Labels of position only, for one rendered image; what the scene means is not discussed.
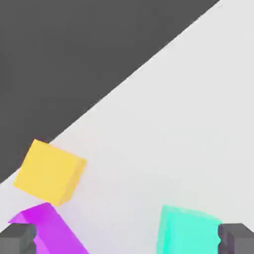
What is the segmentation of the small purple cube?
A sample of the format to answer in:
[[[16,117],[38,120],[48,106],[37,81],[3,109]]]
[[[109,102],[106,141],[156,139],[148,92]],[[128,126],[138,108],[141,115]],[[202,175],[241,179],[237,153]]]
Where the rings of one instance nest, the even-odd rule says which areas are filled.
[[[89,254],[48,202],[17,213],[9,223],[32,223],[36,226],[36,254]]]

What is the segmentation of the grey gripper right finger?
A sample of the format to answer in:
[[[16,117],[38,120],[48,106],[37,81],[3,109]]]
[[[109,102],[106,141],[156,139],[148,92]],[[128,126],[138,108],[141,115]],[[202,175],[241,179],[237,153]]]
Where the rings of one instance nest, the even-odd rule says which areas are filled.
[[[254,254],[254,232],[244,224],[219,224],[218,236],[218,254]]]

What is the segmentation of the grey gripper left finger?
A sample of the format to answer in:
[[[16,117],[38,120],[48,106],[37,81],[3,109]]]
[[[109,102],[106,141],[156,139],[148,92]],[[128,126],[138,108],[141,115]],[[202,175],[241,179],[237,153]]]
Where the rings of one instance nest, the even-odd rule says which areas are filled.
[[[34,224],[11,223],[0,232],[0,254],[36,254]]]

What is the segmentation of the small turquoise cube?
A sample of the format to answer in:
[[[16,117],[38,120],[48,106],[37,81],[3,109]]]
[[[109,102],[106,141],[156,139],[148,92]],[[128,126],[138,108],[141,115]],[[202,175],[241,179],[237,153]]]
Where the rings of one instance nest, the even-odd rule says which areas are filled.
[[[217,254],[221,223],[205,212],[163,205],[156,254]]]

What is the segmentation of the small yellow cube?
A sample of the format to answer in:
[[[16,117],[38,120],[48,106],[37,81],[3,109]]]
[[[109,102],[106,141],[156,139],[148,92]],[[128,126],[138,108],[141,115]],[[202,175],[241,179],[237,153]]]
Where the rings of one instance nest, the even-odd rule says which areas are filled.
[[[60,206],[72,198],[86,163],[86,159],[35,139],[13,185]]]

